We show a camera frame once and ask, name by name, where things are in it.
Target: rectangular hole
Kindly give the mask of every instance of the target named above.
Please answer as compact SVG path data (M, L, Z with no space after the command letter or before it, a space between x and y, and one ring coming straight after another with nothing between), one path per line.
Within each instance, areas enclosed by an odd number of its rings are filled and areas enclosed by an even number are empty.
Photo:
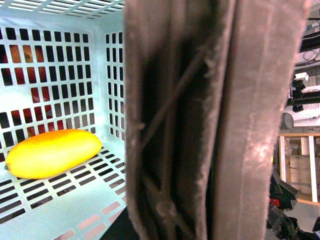
M23 109L24 120L26 123L32 122L31 110L30 108Z
M109 47L106 48L106 60L107 60L107 62L110 62L110 48Z
M88 107L89 107L89 110L94 109L94 99L92 97L88 99Z
M98 170L103 169L103 168L105 168L107 166L108 166L108 164L103 163L103 164L101 164L99 166L94 167L93 170L98 171Z
M56 122L56 124L57 124L58 130L63 130L63 129L65 129L65 127L64 127L64 121L59 120L59 121Z
M112 61L114 62L114 63L116 63L117 62L117 49L116 48L112 48Z
M45 61L44 53L42 52L42 46L34 46L35 49L35 57L38 63L43 63Z
M83 185L85 185L85 184L90 183L91 181L93 181L93 180L95 180L95 179L96 179L95 176L91 176L91 177L89 177L89 178L87 178L87 179L85 179L85 180L83 180L83 181L80 181L79 184L80 184L80 186L83 186Z
M125 118L121 117L121 129L125 129Z
M36 135L35 128L33 126L27 127L26 131L28 133L28 137L31 138Z
M80 96L85 95L85 84L83 82L79 83L79 93L80 93Z
M79 128L81 127L79 116L74 117L74 127L75 127L76 129L79 129Z
M119 32L119 44L123 44L123 33Z
M22 141L25 140L25 134L23 129L15 130L15 135L18 143L21 143Z
M67 99L69 95L68 95L68 87L66 84L61 85L61 91L62 91L62 98Z
M90 61L90 53L89 53L89 47L88 46L85 46L83 48L84 50L84 60L85 61Z
M80 178L83 178L84 176L87 176L88 174L90 174L91 172L88 170L88 171L85 171L85 172L82 172L76 176L74 176L75 179L80 179Z
M7 188L5 188L5 189L3 189L3 190L0 191L0 195L5 194L5 193L7 193L7 192L10 192L10 191L12 191L12 190L14 190L14 189L15 189L14 186L7 187Z
M109 122L110 122L111 125L114 124L114 118L113 118L112 113L109 113Z
M80 43L80 34L79 34L79 33L75 33L75 34L74 34L74 41L75 41L76 43Z
M113 93L114 96L118 96L118 85L116 83L113 84Z
M56 67L55 66L50 66L49 67L49 72L50 72L50 80L51 80L51 82L56 82L57 81Z
M58 189L58 188L60 188L60 187L62 187L62 186L64 186L64 185L67 185L67 184L69 184L69 183L71 183L71 180L70 180L70 179L67 179L67 180L64 180L64 181L62 181L62 182L59 182L58 184L53 185L52 188L53 188L53 189Z
M10 131L7 131L7 132L4 132L3 133L3 137L4 137L4 142L5 142L5 145L6 147L11 147L13 146L15 143L14 143L14 139L12 137L12 134Z
M81 112L85 112L87 110L86 100L85 99L81 99L80 100L80 105L81 105Z
M119 127L119 117L118 117L118 115L114 116L114 123L115 123L116 127Z
M74 169L71 169L70 173L74 174L74 173L79 172L79 171L81 171L81 170L83 170L85 168L87 168L87 167L85 165L82 165L82 166L76 167Z
M28 74L29 83L30 84L36 84L37 83L37 79L36 79L35 68L34 67L27 67L26 68L26 72Z
M30 45L23 45L22 49L23 49L23 55L24 55L25 62L26 63L33 63L34 60L33 60L33 56L32 56Z
M70 115L70 104L69 102L64 102L63 103L63 107L64 107L64 114L67 116L67 115Z
M109 110L112 111L112 99L111 98L109 98Z
M120 63L123 63L124 60L123 60L123 49L122 48L119 48L119 62Z
M110 66L106 66L106 73L107 73L107 78L111 79L111 67Z
M119 68L119 77L120 77L120 81L123 81L124 80L124 68L121 66Z
M10 127L6 112L0 112L0 126L2 129L6 129Z
M19 85L25 84L25 76L24 76L24 71L22 67L16 67L14 68L14 73L16 77L16 81Z
M55 41L56 41L56 42L61 42L61 41L62 41L61 32L55 31L55 32L54 32L54 38L55 38Z
M64 39L67 43L70 43L71 42L71 34L70 32L65 32L64 33Z
M35 190L35 189L38 189L38 188L44 186L44 185L45 184L43 182L40 182L40 183L38 183L36 185L33 185L31 187L28 187L28 188L24 189L23 192L26 194L26 193L31 192L32 190Z
M67 194L69 192L71 192L72 190L75 190L76 189L76 186L72 185L72 186L69 186L67 187L66 189L62 190L62 191L58 191L56 194L60 197L64 194Z
M68 66L68 70L69 70L69 79L70 79L70 80L76 79L74 66L72 66L72 65L71 65L71 66Z
M122 162L122 163L119 163L118 165L116 165L115 167L116 167L117 169L119 169L119 168L123 167L124 165L125 165L125 163Z
M108 94L112 95L112 85L111 82L108 82Z
M114 100L114 111L118 113L118 100Z
M76 68L77 68L77 71L78 71L78 79L83 79L84 78L84 73L83 73L82 65L77 65Z
M6 211L9 211L10 209L13 209L21 204L22 204L22 202L19 200L19 201L11 203L9 205L6 205L6 206L0 208L0 214L4 213Z
M43 86L41 90L42 90L43 101L44 102L50 101L49 88L47 86Z
M103 160L101 158L97 159L97 160L94 160L92 162L89 162L89 165L92 166L92 165L95 165L95 164L98 164L100 162L102 162Z
M37 192L37 193L35 193L35 194L32 194L32 195L30 195L30 196L27 196L26 199L27 199L28 201L30 201L30 200L32 200L32 199L36 199L36 198L38 198L38 197L40 197L40 196L48 193L48 192L49 192L48 189L44 189L44 190L39 191L39 192Z
M71 46L66 47L66 59L68 62L72 62L74 60Z
M0 44L0 63L1 63L1 64L5 64L5 63L8 62L8 58L5 60L5 59L4 59L4 56L7 57L5 45Z
M75 59L77 62L80 62L81 59L81 48L79 46L75 47Z
M50 202L50 201L53 200L53 199L54 199L54 198L53 198L52 196L47 196L47 197L45 197L44 199L39 200L39 201L31 204L30 207L31 207L31 209L35 209L35 208L37 208L37 207L39 207L39 206L41 206L41 205L43 205L43 204L46 204L46 203Z
M31 96L32 96L32 102L34 104L40 103L40 97L39 97L39 92L37 87L31 88Z
M119 179L119 180L111 183L109 186L110 186L110 188L114 189L115 187L119 186L122 183L124 183L124 180L123 179Z
M99 172L98 174L99 174L99 176L101 177L101 176L104 176L104 175L106 175L106 174L108 174L108 173L111 173L113 170L112 170L112 168L109 168L109 169L107 169L107 170L104 170L104 171L102 171L102 172Z
M53 95L53 100L58 100L59 97L59 89L57 85L54 85L51 87L52 88L52 95Z
M3 187L3 186L8 185L10 183L12 183L12 180L2 181L2 182L0 182L0 187Z
M49 63L52 63L55 61L54 57L54 49L52 46L45 46L46 49L46 55Z
M13 193L13 194L11 194L11 195L9 195L9 196L6 196L6 197L4 197L4 198L1 198L1 199L0 199L0 204L3 204L3 203L5 203L5 202L7 202L7 201L9 201L9 200L11 200L11 199L16 198L16 197L18 197L18 194L17 194L17 193Z
M45 125L44 124L38 125L38 131L39 131L39 134L44 134L46 132Z
M51 33L50 33L50 31L43 31L43 34L44 34L44 40L46 41L46 42L51 42L52 40L51 40Z
M20 210L15 211L7 216L4 216L3 218L0 218L0 224L3 224L7 221L10 221L11 219L18 217L18 216L24 214L25 212L26 212L25 209L20 209Z
M54 110L55 110L55 116L57 118L61 117L62 116L62 111L61 111L61 106L60 106L60 103L56 103L54 105Z
M43 116L42 116L42 110L41 110L40 106L36 106L34 108L34 112L35 112L37 121L42 121L44 119Z
M117 67L113 66L113 79L117 80Z
M90 118L90 124L91 125L95 124L95 114L90 113L89 118Z
M70 88L71 88L71 97L74 98L77 96L77 88L76 88L76 84L72 83L70 84Z
M121 161L121 159L120 158L116 158L116 159L113 159L113 160L111 160L110 161L110 163L112 163L112 164L114 164L114 163L117 163L117 162L119 162L119 161Z
M117 195L120 195L120 194L124 193L125 191L126 191L126 187L123 186L123 187L121 187L120 189L118 189L117 191L115 191L115 193L116 193Z
M107 182L110 182L111 180L115 179L116 177L119 177L118 173L112 174L111 176L108 176L103 180L107 183Z
M44 66L39 66L38 71L39 71L39 76L40 76L40 82L46 83L47 82L46 68Z
M63 62L65 60L62 46L56 46L56 54L58 55L58 62Z
M57 181L59 179L65 178L66 176L67 176L67 174L63 173L61 175L55 176L53 178L50 178L48 181L49 181L49 183L53 183L53 182L55 182L55 181Z
M85 77L87 79L91 78L91 69L90 69L90 65L85 65Z
M11 73L10 73L10 68L2 68L1 73L2 73L2 78L4 81L4 85L5 86L12 86L13 82L12 82L12 77L11 77Z
M74 114L77 114L79 112L78 101L72 101L72 109Z
M83 38L83 42L84 43L89 43L89 37L88 37L88 34L82 34L82 38Z
M82 115L82 125L84 127L88 126L88 118L87 115Z
M24 28L20 28L20 36L21 36L21 40L28 41L29 40L28 30Z
M116 34L112 33L112 43L115 44L116 43Z
M40 31L39 30L32 30L32 36L34 41L40 41Z
M72 120L71 120L71 118L67 118L66 120L65 120L65 124L66 124L66 128L67 129L72 129L73 127L72 127Z
M6 36L9 40L17 40L15 29L12 27L6 27Z
M120 85L120 98L124 98L124 86Z
M14 64L21 63L20 51L18 45L10 45L12 62Z

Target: red fruit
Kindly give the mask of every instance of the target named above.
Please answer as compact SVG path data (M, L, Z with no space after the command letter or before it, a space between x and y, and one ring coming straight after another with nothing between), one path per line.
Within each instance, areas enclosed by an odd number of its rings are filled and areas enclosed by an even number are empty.
M37 117L36 117L36 120L37 120L37 121L40 121L40 120L42 120L42 119L43 119L42 116L37 116ZM63 130L63 129L65 129L65 128L64 128L64 123L63 123L63 121L61 121L61 120L57 122L57 129L55 129L55 125L54 125L53 122L49 122L49 123L48 123L48 131L49 131L49 132L56 131L56 130ZM44 132L46 131L45 125L44 125L44 124L38 125L38 131L39 131L39 134L44 133ZM34 128L34 127L28 127L28 128L27 128L27 132L28 132L29 138L36 135L36 133L35 133L35 128Z
M21 63L21 58L20 58L18 46L11 45L10 52L11 52L11 56L12 56L12 62L13 63ZM23 46L23 54L24 54L24 59L25 59L26 63L33 63L34 62L30 46L27 46L27 45ZM45 61L41 46L35 46L35 56L36 56L36 60L38 63L43 63ZM8 63L8 57L6 54L3 56L3 62L5 64ZM35 69L33 67L28 67L27 73L28 73L29 82L36 83ZM39 75L40 75L41 80L43 80L47 77L46 69L44 67L39 68ZM17 80L18 84L25 83L24 71L22 68L15 69L15 76L16 76L16 80Z

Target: white plastic basket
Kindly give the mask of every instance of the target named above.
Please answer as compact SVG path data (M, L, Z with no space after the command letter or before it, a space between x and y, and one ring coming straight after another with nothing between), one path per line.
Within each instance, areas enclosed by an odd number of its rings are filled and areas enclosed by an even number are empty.
M1 240L97 240L126 206L123 7L116 0L0 0ZM24 57L30 50L32 62ZM95 133L104 148L50 179L4 170L15 144L62 125Z

